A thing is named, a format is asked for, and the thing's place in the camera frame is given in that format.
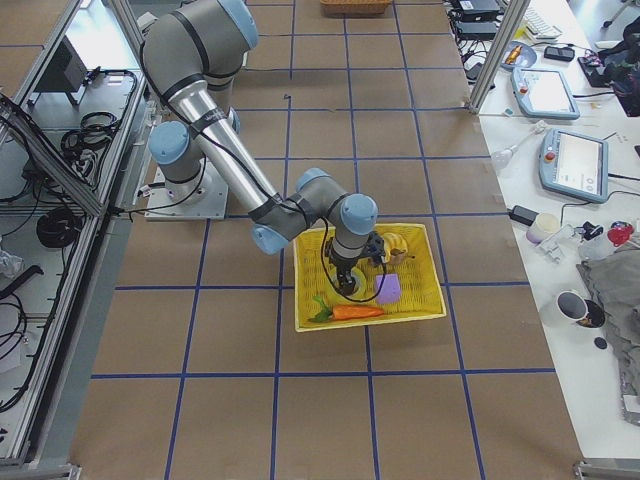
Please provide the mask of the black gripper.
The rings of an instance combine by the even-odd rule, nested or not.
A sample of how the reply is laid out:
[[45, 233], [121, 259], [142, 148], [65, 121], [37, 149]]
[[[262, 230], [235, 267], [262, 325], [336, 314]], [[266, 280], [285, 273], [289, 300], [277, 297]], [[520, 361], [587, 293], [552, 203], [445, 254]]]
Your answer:
[[361, 251], [343, 248], [339, 244], [331, 244], [327, 248], [327, 253], [329, 262], [336, 271], [338, 291], [343, 295], [346, 295], [346, 292], [352, 294], [355, 291], [355, 277], [352, 270], [358, 262]]

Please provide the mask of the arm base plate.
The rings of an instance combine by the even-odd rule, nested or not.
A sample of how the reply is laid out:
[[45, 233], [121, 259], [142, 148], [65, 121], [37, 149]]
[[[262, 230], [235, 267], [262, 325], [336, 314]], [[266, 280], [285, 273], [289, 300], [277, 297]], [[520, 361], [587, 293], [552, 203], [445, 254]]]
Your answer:
[[208, 158], [200, 160], [204, 172], [186, 184], [165, 180], [159, 166], [154, 182], [158, 188], [150, 190], [143, 212], [149, 221], [222, 220], [227, 209], [229, 188]]

